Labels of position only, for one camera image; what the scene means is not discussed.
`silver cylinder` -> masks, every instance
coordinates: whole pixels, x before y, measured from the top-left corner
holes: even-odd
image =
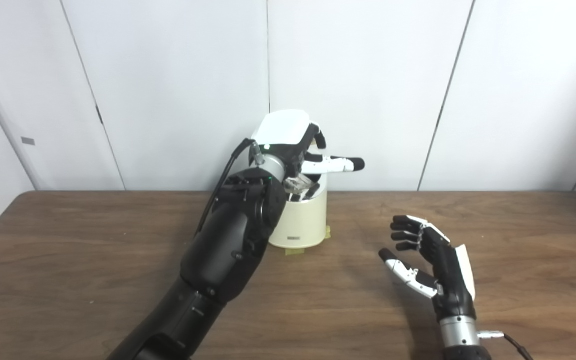
[[[477,335],[475,319],[468,316],[446,317],[439,321],[444,347],[478,346],[480,338]]]
[[[260,169],[268,171],[268,173],[272,174],[275,179],[279,180],[280,182],[284,181],[284,176],[286,176],[286,170],[284,170],[284,163],[279,160],[278,157],[274,155],[268,155],[267,153],[263,155],[263,159],[265,160],[263,164],[259,165]]]

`wooden table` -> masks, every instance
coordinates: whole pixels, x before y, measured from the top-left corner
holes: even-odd
[[[0,217],[0,360],[101,359],[178,275],[208,194],[34,192]],[[332,239],[269,247],[196,360],[438,360],[430,301],[377,255],[395,214],[467,244],[480,330],[576,359],[576,193],[331,193]],[[426,269],[418,253],[403,253]],[[519,360],[503,340],[495,360]]]

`robot finger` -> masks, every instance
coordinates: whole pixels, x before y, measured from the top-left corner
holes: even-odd
[[[379,257],[386,266],[400,278],[410,289],[432,299],[437,295],[437,280],[429,274],[415,269],[407,262],[399,260],[397,256],[387,248],[379,251]]]
[[[396,215],[392,218],[390,228],[393,230],[406,230],[410,233],[418,233],[428,222],[425,219],[409,215]]]
[[[419,242],[419,235],[413,234],[412,232],[408,232],[408,231],[393,232],[390,235],[390,238],[395,240],[396,242],[401,241],[401,240],[407,240],[410,242]]]
[[[395,249],[398,251],[408,251],[408,250],[419,250],[419,243],[414,243],[411,241],[403,241],[395,245]]]

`yellow tape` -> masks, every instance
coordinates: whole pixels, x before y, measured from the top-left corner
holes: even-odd
[[[286,249],[286,256],[288,255],[299,255],[306,253],[305,248],[287,248]]]

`robotic arm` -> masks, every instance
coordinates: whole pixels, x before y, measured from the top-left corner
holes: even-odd
[[[181,260],[178,278],[108,360],[187,360],[195,353],[263,259],[286,206],[284,182],[302,173],[313,141],[320,149],[326,147],[319,126],[306,112],[284,110],[263,119],[226,166]],[[228,176],[246,148],[250,167]]]

